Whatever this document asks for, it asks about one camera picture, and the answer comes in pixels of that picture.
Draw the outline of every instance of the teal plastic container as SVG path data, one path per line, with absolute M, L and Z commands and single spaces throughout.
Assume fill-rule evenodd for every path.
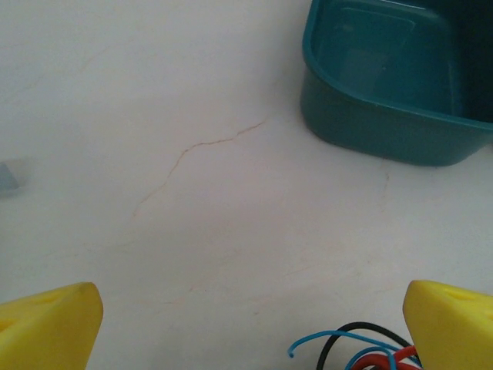
M 313 0 L 303 51 L 327 142 L 423 166 L 493 142 L 491 0 Z

